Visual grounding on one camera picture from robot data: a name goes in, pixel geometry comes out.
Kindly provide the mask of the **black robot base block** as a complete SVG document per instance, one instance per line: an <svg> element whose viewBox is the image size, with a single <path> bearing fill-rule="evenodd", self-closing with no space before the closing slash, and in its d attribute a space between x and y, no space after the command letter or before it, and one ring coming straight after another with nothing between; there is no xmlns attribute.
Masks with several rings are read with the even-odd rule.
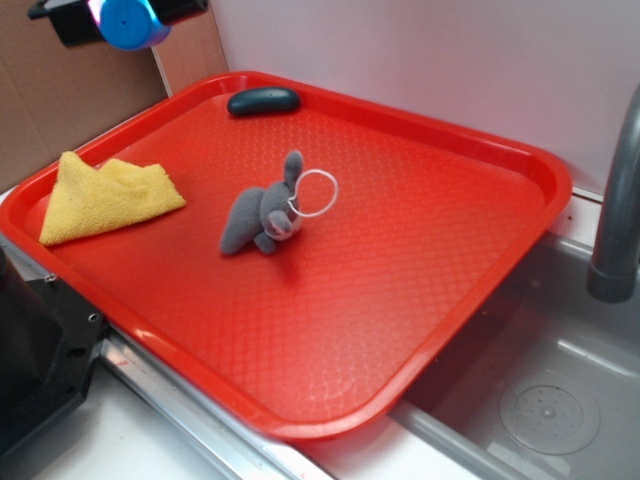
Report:
<svg viewBox="0 0 640 480"><path fill-rule="evenodd" d="M24 279L1 254L1 459L86 399L102 312L62 280Z"/></svg>

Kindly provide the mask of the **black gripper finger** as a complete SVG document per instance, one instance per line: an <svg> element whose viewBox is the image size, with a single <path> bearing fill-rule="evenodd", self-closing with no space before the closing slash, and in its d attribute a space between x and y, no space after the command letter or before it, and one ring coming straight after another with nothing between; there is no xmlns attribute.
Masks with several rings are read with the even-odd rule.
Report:
<svg viewBox="0 0 640 480"><path fill-rule="evenodd" d="M68 48L104 42L88 1L39 0L27 10L30 20L47 19Z"/></svg>
<svg viewBox="0 0 640 480"><path fill-rule="evenodd" d="M174 26L202 15L209 8L208 0L149 0L149 4L164 26Z"/></svg>

